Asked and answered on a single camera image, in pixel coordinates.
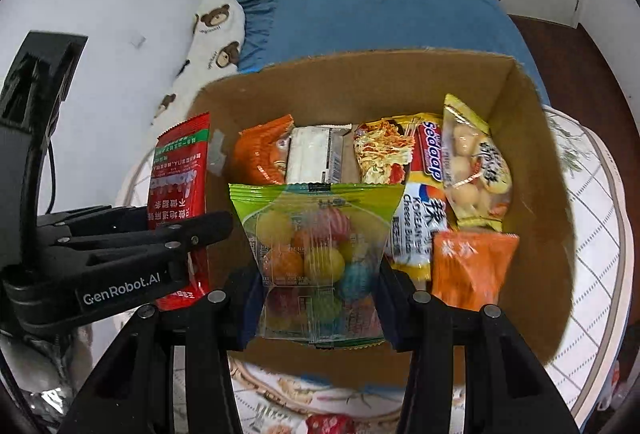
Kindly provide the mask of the orange sunflower seed packet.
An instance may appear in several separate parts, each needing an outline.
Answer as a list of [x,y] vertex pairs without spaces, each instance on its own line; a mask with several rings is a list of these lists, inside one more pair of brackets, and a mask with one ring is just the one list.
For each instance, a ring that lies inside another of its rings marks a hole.
[[432,295],[477,312],[497,304],[520,237],[496,232],[442,231],[434,236]]

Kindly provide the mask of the red candy wrapper packet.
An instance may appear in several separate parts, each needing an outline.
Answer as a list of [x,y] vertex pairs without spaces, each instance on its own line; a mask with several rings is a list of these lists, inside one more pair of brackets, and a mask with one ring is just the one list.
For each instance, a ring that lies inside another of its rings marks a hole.
[[308,434],[355,434],[354,420],[347,414],[312,414],[306,421]]

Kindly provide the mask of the blue bed sheet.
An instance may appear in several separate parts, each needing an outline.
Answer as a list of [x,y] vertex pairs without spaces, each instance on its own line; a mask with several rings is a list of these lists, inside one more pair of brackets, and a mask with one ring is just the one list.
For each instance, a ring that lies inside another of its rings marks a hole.
[[514,57],[549,101],[532,53],[498,0],[240,0],[242,72],[308,56],[454,49]]

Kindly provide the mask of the red snack sachet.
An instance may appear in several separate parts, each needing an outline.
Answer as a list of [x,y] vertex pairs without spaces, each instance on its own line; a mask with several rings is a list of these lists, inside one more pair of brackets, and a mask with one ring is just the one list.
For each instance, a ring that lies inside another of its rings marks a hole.
[[[205,213],[208,143],[208,113],[175,125],[157,139],[148,194],[150,228]],[[206,250],[191,252],[188,267],[189,282],[156,301],[161,310],[184,309],[209,291]]]

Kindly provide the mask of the orange chips bag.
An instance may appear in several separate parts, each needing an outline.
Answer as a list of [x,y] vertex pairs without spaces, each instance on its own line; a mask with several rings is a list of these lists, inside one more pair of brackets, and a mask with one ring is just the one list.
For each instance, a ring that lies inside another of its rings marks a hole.
[[229,180],[247,185],[284,184],[293,130],[291,115],[243,130],[233,148]]

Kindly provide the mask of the colourful candy ball bag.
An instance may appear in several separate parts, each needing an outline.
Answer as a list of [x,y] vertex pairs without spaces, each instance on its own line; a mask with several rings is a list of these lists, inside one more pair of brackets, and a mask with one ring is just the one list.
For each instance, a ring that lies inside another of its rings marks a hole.
[[230,199],[265,301],[270,340],[359,346],[382,340],[374,289],[399,184],[232,184]]

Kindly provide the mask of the white bear print pillow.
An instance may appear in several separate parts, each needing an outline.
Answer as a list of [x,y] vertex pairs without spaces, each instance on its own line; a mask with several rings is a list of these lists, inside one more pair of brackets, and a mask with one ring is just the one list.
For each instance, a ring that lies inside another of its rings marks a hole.
[[238,72],[244,38],[245,14],[239,2],[203,0],[200,3],[186,60],[152,121],[153,136],[186,120],[196,95],[209,83]]

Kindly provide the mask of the brown cardboard box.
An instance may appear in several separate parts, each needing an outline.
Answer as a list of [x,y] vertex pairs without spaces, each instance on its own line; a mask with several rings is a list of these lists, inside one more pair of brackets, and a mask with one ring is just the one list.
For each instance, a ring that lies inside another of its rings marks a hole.
[[207,113],[230,151],[242,130],[285,115],[308,125],[440,113],[447,94],[487,120],[511,169],[503,225],[520,244],[499,304],[538,359],[549,362],[570,315],[575,236],[546,116],[533,81],[513,58],[447,50],[311,57],[209,83],[188,115]]

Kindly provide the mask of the yellow Mi Sedaap noodle packet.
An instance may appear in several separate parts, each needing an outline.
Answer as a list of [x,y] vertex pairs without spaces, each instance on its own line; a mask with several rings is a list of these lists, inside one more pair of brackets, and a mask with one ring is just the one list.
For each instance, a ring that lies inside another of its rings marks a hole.
[[416,283],[432,278],[433,238],[448,227],[442,168],[442,118],[434,113],[359,124],[354,150],[364,184],[404,187],[385,255]]

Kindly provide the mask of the white wrapped snack block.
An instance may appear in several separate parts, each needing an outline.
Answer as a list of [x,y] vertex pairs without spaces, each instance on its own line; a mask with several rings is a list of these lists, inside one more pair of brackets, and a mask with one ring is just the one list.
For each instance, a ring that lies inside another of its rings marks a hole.
[[288,147],[285,183],[340,183],[344,137],[350,124],[296,127]]

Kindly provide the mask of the yellow egg snack bag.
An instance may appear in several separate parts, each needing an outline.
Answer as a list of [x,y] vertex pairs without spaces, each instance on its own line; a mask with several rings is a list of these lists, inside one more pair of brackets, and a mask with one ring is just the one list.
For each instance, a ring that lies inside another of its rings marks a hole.
[[452,94],[442,113],[444,190],[460,227],[500,233],[513,189],[511,170],[488,123]]

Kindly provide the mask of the white quilted floral bedspread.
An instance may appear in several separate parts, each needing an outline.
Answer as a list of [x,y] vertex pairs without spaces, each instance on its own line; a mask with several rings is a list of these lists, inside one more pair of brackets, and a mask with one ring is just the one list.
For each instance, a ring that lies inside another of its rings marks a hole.
[[[576,240],[572,304],[559,347],[544,366],[578,426],[607,402],[625,334],[634,278],[634,234],[622,178],[602,139],[558,109],[544,109],[561,159]],[[399,386],[339,388],[230,358],[242,428],[303,433],[307,418],[344,414],[359,433],[393,433]]]

